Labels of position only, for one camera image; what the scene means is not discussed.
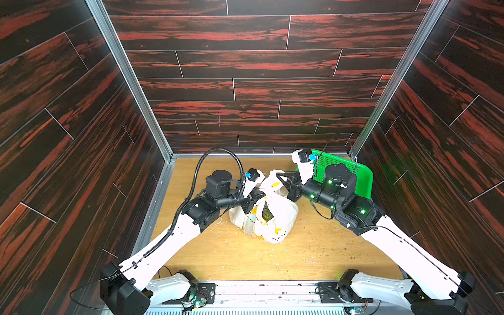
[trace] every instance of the dark wood paneling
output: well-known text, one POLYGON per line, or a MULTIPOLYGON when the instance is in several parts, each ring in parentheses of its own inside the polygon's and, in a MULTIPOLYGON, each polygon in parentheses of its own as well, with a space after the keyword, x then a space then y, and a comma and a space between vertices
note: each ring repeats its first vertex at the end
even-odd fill
POLYGON ((459 27, 436 63, 504 110, 504 45, 459 27))
POLYGON ((170 147, 173 148, 237 148, 238 135, 171 135, 165 134, 170 147))
POLYGON ((235 79, 236 100, 366 98, 380 80, 372 77, 235 79))
MULTIPOLYGON (((109 189, 113 186, 112 180, 121 169, 121 161, 123 161, 128 148, 133 144, 123 129, 120 129, 119 133, 114 136, 111 135, 111 138, 110 145, 104 150, 105 152, 89 172, 87 178, 82 176, 85 180, 81 179, 82 186, 78 192, 70 195, 70 198, 73 198, 69 204, 65 203, 68 204, 67 210, 60 215, 52 233, 7 297, 2 311, 21 314, 40 312, 51 298, 65 272, 65 268, 62 266, 70 264, 86 231, 89 227, 94 228, 93 218, 99 211, 109 189)), ((77 169, 79 168, 76 167, 72 171, 76 173, 77 169)), ((68 191, 72 190, 72 187, 68 187, 73 184, 69 180, 63 177, 58 177, 58 180, 57 187, 60 190, 65 188, 68 191)), ((59 197, 58 194, 48 195, 47 198, 56 201, 55 209, 50 212, 56 212, 61 208, 61 204, 58 202, 65 200, 55 198, 59 197)))
POLYGON ((504 11, 499 1, 452 1, 448 3, 443 15, 504 44, 504 11))
POLYGON ((406 47, 344 49, 335 76, 391 75, 406 47))
MULTIPOLYGON (((274 153, 292 153, 292 152, 299 150, 299 149, 315 149, 315 150, 322 151, 324 149, 324 146, 320 146, 320 147, 317 147, 317 146, 315 146, 315 147, 297 146, 297 147, 278 147, 278 148, 275 147, 274 153)), ((330 146, 327 146, 326 150, 324 152, 348 154, 349 149, 350 149, 349 147, 330 147, 330 146)))
POLYGON ((390 81, 391 75, 383 75, 373 92, 373 97, 380 97, 390 81))
POLYGON ((125 49, 285 49, 289 16, 111 17, 125 49))
POLYGON ((202 135, 312 134, 318 119, 226 119, 197 120, 202 135))
POLYGON ((382 128, 385 134, 389 131, 396 118, 397 115, 395 115, 390 108, 385 108, 385 111, 378 119, 378 125, 382 128))
MULTIPOLYGON (((240 147, 323 147, 333 134, 325 135, 246 135, 239 136, 240 147)), ((328 147, 344 147, 350 134, 340 134, 334 136, 328 147)))
POLYGON ((138 106, 135 106, 133 113, 126 119, 123 126, 134 143, 143 135, 145 128, 149 128, 138 106))
POLYGON ((123 84, 112 54, 61 94, 47 109, 75 138, 123 84))
POLYGON ((65 34, 0 65, 0 143, 86 71, 65 34))
POLYGON ((421 53, 413 61, 404 82, 448 125, 477 96, 421 53))
POLYGON ((0 18, 0 46, 2 47, 0 64, 90 17, 91 12, 82 0, 3 3, 0 18))
POLYGON ((153 163, 149 158, 149 152, 153 144, 155 142, 153 143, 150 138, 150 130, 148 128, 144 129, 141 137, 137 139, 133 146, 129 147, 124 156, 124 161, 121 161, 123 167, 114 179, 114 184, 126 196, 129 195, 135 179, 146 161, 153 163))
POLYGON ((350 137, 348 138, 348 143, 347 146, 353 146, 355 144, 355 141, 359 138, 360 133, 351 133, 350 137))
POLYGON ((0 305, 51 233, 54 222, 19 204, 0 225, 0 305))
POLYGON ((72 138, 43 110, 0 146, 0 222, 71 142, 72 138))
POLYGON ((226 15, 226 0, 104 0, 110 15, 226 15))
POLYGON ((317 134, 359 133, 367 122, 367 117, 322 118, 317 126, 317 134))
POLYGON ((165 135, 198 135, 194 119, 158 119, 159 126, 165 135))
POLYGON ((175 51, 127 50, 139 78, 182 78, 175 51))
POLYGON ((429 245, 436 252, 436 257, 443 260, 445 255, 463 264, 450 263, 452 268, 466 271, 471 265, 477 267, 492 290, 501 291, 504 287, 504 272, 500 266, 504 263, 504 246, 493 233, 488 232, 488 225, 469 203, 462 197, 446 175, 434 163, 435 155, 426 152, 421 142, 406 129, 402 116, 387 134, 390 143, 408 168, 422 195, 414 197, 417 202, 426 199, 432 205, 431 214, 425 208, 422 224, 416 221, 429 245), (446 235, 445 240, 438 240, 437 235, 446 235))
POLYGON ((404 47, 424 13, 293 16, 289 49, 404 47))
POLYGON ((88 129, 75 139, 48 174, 26 196, 25 203, 58 221, 114 136, 123 130, 121 126, 134 108, 133 96, 123 85, 88 129))
POLYGON ((415 11, 416 0, 228 0, 229 14, 341 14, 415 11))
POLYGON ((459 25, 450 20, 440 17, 434 25, 420 51, 430 60, 436 61, 443 48, 448 44, 459 25))
POLYGON ((501 181, 502 176, 444 124, 406 83, 401 83, 391 105, 467 200, 501 181))
POLYGON ((478 97, 451 128, 504 177, 504 112, 478 97))
POLYGON ((399 199, 396 189, 393 187, 394 181, 391 182, 390 178, 386 176, 384 166, 387 166, 389 170, 394 169, 394 166, 385 165, 381 160, 380 151, 377 154, 375 152, 376 149, 377 146, 374 140, 368 138, 358 154, 358 161, 369 167, 373 172, 371 197, 403 232, 411 236, 418 232, 419 228, 412 220, 410 212, 403 210, 402 200, 399 199))
POLYGON ((277 101, 150 101, 157 119, 275 119, 277 101))
POLYGON ((375 98, 282 101, 279 118, 369 117, 378 100, 375 98))
POLYGON ((504 183, 476 198, 473 207, 492 230, 504 239, 504 183))
POLYGON ((374 143, 373 151, 380 161, 380 172, 388 179, 391 185, 394 185, 402 174, 407 170, 403 162, 392 148, 385 132, 380 126, 375 126, 370 135, 370 140, 374 143))
MULTIPOLYGON (((104 253, 102 250, 103 244, 109 237, 117 237, 117 234, 111 234, 111 229, 119 217, 118 214, 125 199, 126 197, 116 187, 112 185, 109 188, 105 199, 96 210, 93 221, 70 260, 68 268, 45 306, 43 314, 72 313, 72 311, 79 308, 77 304, 70 300, 69 291, 99 279, 94 279, 94 276, 99 276, 99 270, 96 272, 94 269, 101 254, 104 253)), ((84 289, 76 291, 73 297, 79 301, 83 295, 84 289)))
POLYGON ((184 78, 330 77, 341 49, 178 51, 184 78))
POLYGON ((118 218, 116 225, 119 225, 117 237, 107 241, 104 248, 119 257, 123 261, 131 256, 133 247, 137 241, 138 234, 144 222, 145 215, 154 195, 157 182, 151 174, 151 161, 153 159, 152 149, 149 157, 145 160, 135 179, 135 183, 128 194, 124 206, 121 210, 121 217, 118 218))
POLYGON ((159 150, 157 144, 155 144, 153 146, 151 151, 154 151, 152 153, 154 157, 153 157, 153 162, 151 165, 150 172, 154 176, 156 181, 159 181, 160 177, 161 177, 161 171, 163 170, 165 161, 164 161, 163 155, 161 154, 161 150, 159 150))
POLYGON ((110 53, 94 18, 79 24, 66 33, 88 69, 93 68, 110 53))
POLYGON ((149 100, 156 101, 232 101, 230 79, 146 79, 139 78, 149 100))
MULTIPOLYGON (((111 254, 109 254, 103 250, 101 250, 99 252, 99 255, 100 256, 98 257, 98 259, 95 260, 96 261, 95 266, 92 268, 92 266, 89 265, 89 268, 92 269, 92 272, 87 274, 87 275, 89 275, 89 279, 87 281, 83 280, 82 283, 87 283, 87 282, 96 281, 96 280, 100 279, 101 268, 103 268, 103 266, 106 266, 108 263, 113 262, 117 265, 121 262, 121 260, 117 259, 116 257, 112 256, 111 254)), ((79 303, 82 303, 84 305, 92 305, 97 308, 107 308, 107 305, 105 305, 105 302, 103 302, 103 300, 100 297, 100 286, 99 285, 87 286, 87 287, 83 288, 80 293, 81 294, 77 300, 77 301, 79 301, 79 303)), ((101 315, 101 311, 99 311, 99 310, 90 310, 90 309, 85 308, 83 306, 78 306, 73 302, 72 302, 72 304, 73 305, 70 305, 71 307, 69 307, 69 309, 70 309, 70 311, 75 309, 73 315, 101 315)), ((42 315, 51 315, 51 313, 44 312, 44 313, 42 313, 42 315)))
POLYGON ((426 12, 434 0, 420 0, 416 12, 426 12))

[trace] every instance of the green plastic basket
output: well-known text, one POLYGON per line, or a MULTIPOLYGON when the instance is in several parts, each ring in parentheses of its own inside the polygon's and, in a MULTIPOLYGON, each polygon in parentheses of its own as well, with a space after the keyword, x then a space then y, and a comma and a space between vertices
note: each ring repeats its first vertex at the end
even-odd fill
MULTIPOLYGON (((326 167, 329 165, 333 164, 340 164, 343 163, 345 164, 348 169, 353 172, 353 169, 355 168, 355 162, 352 162, 350 160, 344 159, 339 156, 335 156, 329 153, 323 153, 322 156, 320 156, 321 151, 318 150, 312 150, 311 151, 313 154, 317 154, 319 156, 319 163, 317 165, 317 169, 315 170, 314 174, 317 174, 317 176, 314 178, 314 180, 318 182, 322 182, 324 180, 324 173, 326 170, 326 167)), ((364 198, 371 198, 371 187, 373 185, 373 172, 369 169, 369 167, 362 165, 362 164, 357 164, 357 170, 355 171, 355 175, 357 176, 357 184, 355 186, 355 194, 359 195, 364 198)))

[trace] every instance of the light wood surface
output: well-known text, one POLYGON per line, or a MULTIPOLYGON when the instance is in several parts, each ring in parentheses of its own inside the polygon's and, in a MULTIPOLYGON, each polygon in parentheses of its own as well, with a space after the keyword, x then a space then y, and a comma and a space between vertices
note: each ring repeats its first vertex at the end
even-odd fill
MULTIPOLYGON (((295 170, 288 158, 243 158, 243 169, 295 170)), ((153 237, 173 220, 173 215, 191 188, 197 158, 178 159, 153 237)), ((207 158, 200 169, 195 195, 205 188, 205 178, 225 169, 239 179, 232 158, 207 158)), ((187 269, 199 280, 320 280, 339 279, 349 268, 386 278, 402 278, 399 267, 383 252, 356 236, 336 220, 320 217, 306 198, 297 202, 299 214, 292 231, 279 244, 270 244, 244 234, 225 214, 190 241, 165 265, 172 272, 187 269)), ((328 215, 326 209, 319 211, 328 215)), ((161 277, 169 276, 161 269, 161 277)))

